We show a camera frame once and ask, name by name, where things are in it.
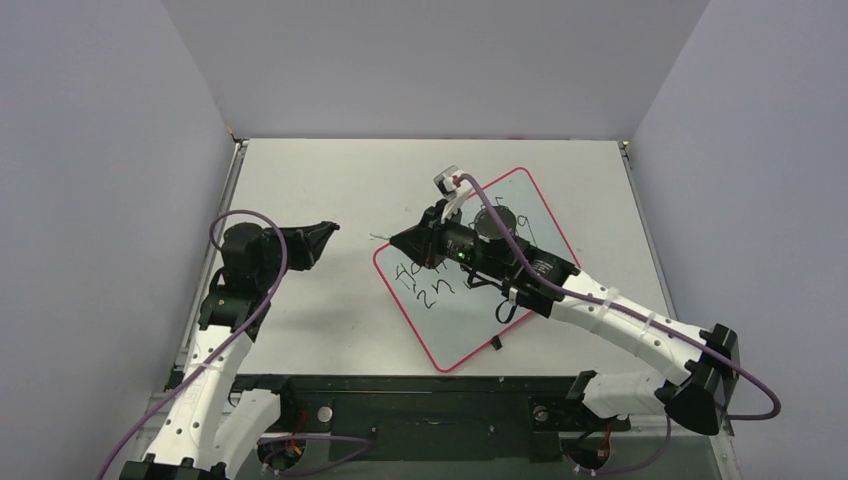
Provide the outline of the pink-framed whiteboard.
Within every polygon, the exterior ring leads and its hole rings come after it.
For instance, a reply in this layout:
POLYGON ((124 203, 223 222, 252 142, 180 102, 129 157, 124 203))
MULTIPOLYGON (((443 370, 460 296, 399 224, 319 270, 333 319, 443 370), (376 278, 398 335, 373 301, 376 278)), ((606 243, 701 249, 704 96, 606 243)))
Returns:
MULTIPOLYGON (((515 233, 532 245, 574 265, 564 232, 530 171, 516 167, 483 186, 489 200, 517 217, 515 233)), ((471 289, 467 273, 451 260, 423 269, 386 243, 373 263, 434 368, 447 373, 491 345, 532 312, 511 305, 494 287, 471 289)))

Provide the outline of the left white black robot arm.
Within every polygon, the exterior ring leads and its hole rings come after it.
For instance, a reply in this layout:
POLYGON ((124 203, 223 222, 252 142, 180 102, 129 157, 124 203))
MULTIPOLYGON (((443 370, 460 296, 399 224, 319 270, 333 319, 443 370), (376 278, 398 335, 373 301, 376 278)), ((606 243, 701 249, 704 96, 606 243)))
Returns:
POLYGON ((268 427, 295 423, 299 405, 284 383, 250 387, 232 412, 225 407, 283 276, 314 267, 339 228, 331 221, 288 228, 242 222, 223 232, 215 245, 222 265, 201 302, 183 379, 164 402, 159 432, 120 478, 233 479, 268 427))

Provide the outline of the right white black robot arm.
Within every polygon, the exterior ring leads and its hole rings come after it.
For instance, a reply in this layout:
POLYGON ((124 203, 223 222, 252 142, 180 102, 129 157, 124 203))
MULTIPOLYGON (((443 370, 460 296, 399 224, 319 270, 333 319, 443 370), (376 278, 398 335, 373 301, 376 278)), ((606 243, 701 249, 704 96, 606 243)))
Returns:
POLYGON ((492 286, 513 309, 580 327, 649 366, 635 376, 581 373, 563 402, 572 424, 666 414, 695 433, 718 434, 739 378, 729 365, 738 355, 733 329, 684 324, 624 298, 520 237, 520 222, 506 206, 481 209, 470 225, 461 213, 443 219, 444 206, 427 208, 417 224, 391 236, 390 245, 426 269, 452 261, 471 287, 492 286))

